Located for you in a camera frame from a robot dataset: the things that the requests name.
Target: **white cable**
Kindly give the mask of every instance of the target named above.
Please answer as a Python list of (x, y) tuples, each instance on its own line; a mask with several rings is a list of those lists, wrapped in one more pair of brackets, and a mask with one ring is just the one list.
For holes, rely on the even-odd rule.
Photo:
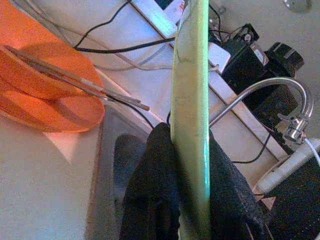
[(314, 157), (315, 159), (317, 160), (318, 164), (319, 164), (319, 167), (320, 167), (320, 156), (319, 154), (317, 153), (317, 150), (314, 148), (314, 146), (311, 144), (311, 142), (308, 140), (308, 138), (305, 138), (304, 141), (306, 142), (306, 144), (308, 144), (308, 146), (311, 148), (313, 154), (314, 154)]
[(316, 236), (315, 240), (320, 240), (320, 232), (319, 232), (318, 236)]
[[(37, 9), (41, 9), (39, 6), (34, 6), (35, 4), (31, 4), (28, 0), (24, 0), (24, 2), (30, 7), (30, 9), (32, 9), (36, 14), (38, 14), (42, 19), (44, 19), (45, 21), (51, 23), (52, 25), (54, 25), (56, 27), (56, 29), (59, 31), (59, 33), (62, 35), (62, 37), (66, 40), (67, 43), (69, 43), (69, 45), (73, 45), (70, 40), (68, 40), (68, 38), (59, 30), (60, 29), (64, 29), (64, 30), (67, 30), (71, 33), (74, 33), (74, 34), (77, 34), (79, 36), (83, 36), (84, 34), (81, 33), (81, 32), (78, 32), (72, 28), (69, 28), (69, 27), (65, 27), (65, 26), (62, 26), (62, 25), (59, 25), (57, 24), (55, 21), (51, 20), (51, 19), (48, 19), (47, 16), (44, 15), (44, 12), (43, 10), (41, 10), (42, 12), (40, 12), (39, 10)], [(105, 48), (105, 49), (109, 49), (106, 45), (104, 45), (103, 43), (95, 40), (94, 38), (90, 37), (90, 36), (87, 36), (86, 37), (87, 39), (91, 40), (92, 42), (98, 44), (99, 46)], [(135, 63), (133, 61), (131, 61), (130, 59), (128, 59), (127, 57), (125, 57), (124, 55), (120, 54), (120, 53), (115, 53), (115, 55), (117, 57), (119, 57), (120, 59), (122, 59), (123, 61), (127, 62), (128, 64), (130, 64), (131, 66), (129, 67), (124, 67), (124, 68), (106, 68), (105, 70), (108, 70), (108, 71), (126, 71), (126, 70), (129, 70), (129, 69), (134, 69), (134, 68), (138, 68), (140, 70), (143, 70), (143, 71), (154, 71), (154, 70), (162, 70), (162, 69), (172, 69), (172, 66), (171, 65), (161, 65), (161, 66), (155, 66), (155, 67), (141, 67), (141, 65), (151, 61), (153, 58), (155, 58), (158, 54), (160, 54), (164, 48), (165, 48), (166, 44), (164, 44), (160, 49), (158, 49), (155, 53), (153, 53), (151, 56), (149, 56), (147, 59), (139, 62), (139, 63)]]

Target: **white tube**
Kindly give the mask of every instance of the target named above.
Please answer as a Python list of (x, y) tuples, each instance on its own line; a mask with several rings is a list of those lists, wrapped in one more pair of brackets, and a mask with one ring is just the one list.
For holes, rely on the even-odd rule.
[(307, 138), (305, 138), (304, 141), (305, 141), (306, 144), (308, 144), (309, 147), (311, 148), (311, 150), (312, 150), (312, 152), (313, 152), (313, 154), (314, 154), (314, 157), (315, 157), (315, 159), (317, 160), (317, 162), (318, 162), (318, 164), (319, 164), (319, 167), (320, 167), (320, 156), (319, 156), (319, 154), (317, 153), (316, 149), (314, 148), (314, 146), (311, 144), (311, 142), (310, 142)]
[[(320, 151), (320, 139), (311, 138), (310, 142), (312, 146), (315, 146), (317, 151)], [(309, 145), (304, 142), (280, 167), (258, 181), (256, 192), (262, 194), (269, 193), (313, 156), (313, 151), (311, 151)]]

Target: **black device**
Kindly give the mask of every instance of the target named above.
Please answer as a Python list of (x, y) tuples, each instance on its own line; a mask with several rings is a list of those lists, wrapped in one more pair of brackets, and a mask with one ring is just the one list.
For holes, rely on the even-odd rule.
[[(236, 94), (267, 78), (294, 78), (296, 71), (304, 65), (301, 55), (290, 46), (276, 42), (269, 50), (262, 51), (255, 43), (258, 39), (259, 35), (252, 25), (246, 24), (234, 37), (221, 44), (231, 55), (221, 76)], [(264, 87), (250, 94), (243, 102), (259, 121), (275, 131), (274, 126), (280, 122), (277, 114), (288, 115), (298, 106), (286, 85)], [(272, 136), (287, 153), (292, 152), (280, 133), (272, 133)]]

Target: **black fabric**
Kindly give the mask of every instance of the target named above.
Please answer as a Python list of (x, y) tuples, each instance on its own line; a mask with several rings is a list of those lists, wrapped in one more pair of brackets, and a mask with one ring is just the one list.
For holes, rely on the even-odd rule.
[(120, 239), (177, 240), (179, 216), (174, 146), (160, 123), (126, 189)]
[(212, 239), (264, 239), (261, 210), (244, 176), (210, 132), (210, 208)]
[(320, 168), (313, 157), (268, 197), (276, 197), (269, 213), (274, 239), (314, 240), (320, 232)]
[[(213, 240), (264, 239), (264, 221), (242, 174), (210, 133), (210, 207)], [(121, 240), (177, 240), (176, 156), (167, 124), (151, 132), (124, 197)]]

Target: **metal tweezers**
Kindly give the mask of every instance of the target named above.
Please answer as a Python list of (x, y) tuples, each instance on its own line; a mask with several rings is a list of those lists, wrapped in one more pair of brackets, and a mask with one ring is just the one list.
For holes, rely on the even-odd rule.
[(26, 64), (33, 67), (40, 73), (45, 74), (48, 77), (56, 79), (58, 81), (70, 84), (78, 89), (81, 89), (82, 91), (84, 91), (89, 95), (96, 96), (100, 99), (107, 99), (113, 102), (114, 101), (125, 102), (146, 111), (149, 111), (150, 109), (149, 106), (142, 104), (141, 101), (138, 99), (135, 99), (129, 96), (124, 96), (112, 90), (101, 87), (98, 84), (84, 77), (80, 77), (73, 73), (67, 72), (60, 67), (57, 67), (45, 61), (42, 61), (28, 53), (17, 50), (11, 46), (6, 45), (5, 47), (11, 53), (15, 54), (18, 58), (23, 60)]

